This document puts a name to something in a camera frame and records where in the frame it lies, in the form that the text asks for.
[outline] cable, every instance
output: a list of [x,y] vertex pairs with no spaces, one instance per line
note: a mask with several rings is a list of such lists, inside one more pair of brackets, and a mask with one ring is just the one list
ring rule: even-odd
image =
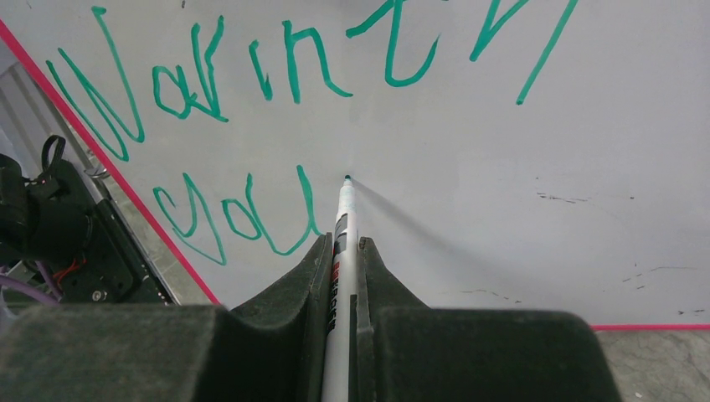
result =
[[47,267],[39,261],[35,261],[35,263],[37,264],[37,268],[39,268],[39,273],[42,274],[42,278],[44,279],[44,283],[46,283],[47,286],[49,286],[49,289],[54,294],[54,297],[57,300],[61,300],[61,298],[64,294],[59,289],[57,284],[54,282],[54,278],[52,278],[52,276],[49,274],[49,270],[47,270]]
[[86,257],[83,257],[83,260],[81,262],[78,262],[77,259],[74,258],[74,261],[71,263],[69,268],[63,271],[59,271],[54,274],[53,278],[55,281],[57,281],[57,286],[59,289],[62,288],[62,280],[64,279],[65,276],[67,276],[69,273],[74,272],[84,266],[86,263]]
[[39,289],[35,289],[31,287],[30,285],[18,281],[17,279],[13,279],[9,276],[5,275],[0,275],[0,286],[5,286],[10,289],[13,289],[15,291],[19,291],[20,293],[24,294],[25,296],[32,297],[34,300],[46,304],[48,306],[58,306],[59,302],[54,299],[52,296],[44,293],[43,291]]

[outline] black strap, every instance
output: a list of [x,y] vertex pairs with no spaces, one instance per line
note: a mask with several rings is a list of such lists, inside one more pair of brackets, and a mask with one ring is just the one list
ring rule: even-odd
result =
[[[52,159],[49,160],[49,150],[52,148],[54,143],[57,145],[54,147],[54,154]],[[60,136],[49,136],[47,141],[44,142],[42,146],[42,172],[37,177],[37,181],[40,182],[42,179],[51,178],[54,176],[54,171],[57,169],[57,163],[64,155],[64,146],[66,145],[66,140]]]

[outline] white surface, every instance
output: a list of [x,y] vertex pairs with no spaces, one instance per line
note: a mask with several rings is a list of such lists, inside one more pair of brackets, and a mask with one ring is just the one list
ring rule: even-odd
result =
[[[408,0],[395,77],[411,76],[439,34],[440,41],[424,77],[399,88],[383,79],[391,11],[356,38],[344,34],[382,3],[102,2],[146,133],[143,143],[122,134],[130,161],[114,160],[222,302],[235,306],[268,286],[315,235],[293,255],[276,255],[263,236],[232,234],[220,201],[236,198],[248,209],[251,173],[261,220],[278,250],[287,250],[307,223],[302,165],[321,231],[330,229],[343,175],[366,186],[358,189],[360,235],[374,237],[388,268],[430,305],[564,309],[593,323],[707,322],[710,2],[580,2],[522,106],[516,98],[567,1],[528,3],[471,63],[490,3]],[[496,20],[512,4],[502,2]],[[116,145],[57,52],[67,52],[135,131],[93,5],[7,0],[0,16],[46,75],[44,61],[54,62]],[[204,51],[219,15],[214,77],[229,122],[196,109],[179,120],[156,107],[151,68],[182,65],[190,91],[206,104],[190,28],[202,25]],[[323,84],[304,39],[295,46],[301,103],[294,104],[287,19],[294,32],[318,30],[332,81],[353,97]],[[254,39],[271,101],[250,61]],[[167,77],[161,82],[164,101],[181,110],[179,92]],[[187,231],[183,173],[214,218],[225,266],[183,244],[153,197],[153,188],[165,188]],[[237,229],[253,235],[239,208],[230,208]],[[188,241],[219,257],[203,211],[197,215]]]

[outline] smudge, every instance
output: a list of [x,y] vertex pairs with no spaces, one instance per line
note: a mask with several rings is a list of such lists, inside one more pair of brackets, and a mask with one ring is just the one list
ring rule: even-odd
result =
[[554,195],[550,195],[550,194],[546,194],[546,193],[538,193],[538,197],[552,199],[552,200],[558,200],[558,201],[564,201],[565,203],[569,203],[569,204],[586,203],[587,201],[589,201],[589,198],[562,198],[562,197],[556,197]]
[[690,270],[690,271],[697,271],[697,268],[693,268],[691,266],[659,266],[657,268],[654,268],[650,270],[649,272],[653,271],[658,271],[658,270]]

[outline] whiteboard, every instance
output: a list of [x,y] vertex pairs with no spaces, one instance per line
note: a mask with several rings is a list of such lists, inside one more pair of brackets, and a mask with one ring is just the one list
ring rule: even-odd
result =
[[708,321],[706,0],[5,0],[0,18],[227,307],[332,230],[351,174],[360,235],[431,306]]

